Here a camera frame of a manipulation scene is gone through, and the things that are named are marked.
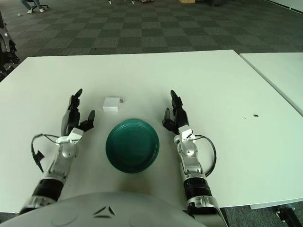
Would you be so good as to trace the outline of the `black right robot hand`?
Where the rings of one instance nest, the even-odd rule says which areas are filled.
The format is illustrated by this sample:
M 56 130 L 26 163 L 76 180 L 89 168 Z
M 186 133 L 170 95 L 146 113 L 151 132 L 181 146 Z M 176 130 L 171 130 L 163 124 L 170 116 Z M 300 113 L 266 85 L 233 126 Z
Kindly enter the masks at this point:
M 162 120 L 162 126 L 168 131 L 178 135 L 179 128 L 186 125 L 189 126 L 189 122 L 187 118 L 187 113 L 183 109 L 183 103 L 181 98 L 176 94 L 174 90 L 170 91 L 170 95 L 174 120 L 171 119 L 170 109 L 167 107 L 165 109 L 164 119 Z

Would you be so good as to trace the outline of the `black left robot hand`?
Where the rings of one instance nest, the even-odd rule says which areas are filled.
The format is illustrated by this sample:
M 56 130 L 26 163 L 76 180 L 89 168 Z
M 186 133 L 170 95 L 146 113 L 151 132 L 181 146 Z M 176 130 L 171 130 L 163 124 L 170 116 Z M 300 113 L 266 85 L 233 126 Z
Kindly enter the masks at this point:
M 61 136 L 68 136 L 73 128 L 80 129 L 84 132 L 94 128 L 94 119 L 95 119 L 95 110 L 92 110 L 89 113 L 89 116 L 86 120 L 79 123 L 80 120 L 80 112 L 79 112 L 79 97 L 82 94 L 82 88 L 80 88 L 74 95 L 72 95 L 69 99 L 68 108 L 62 118 L 61 125 Z

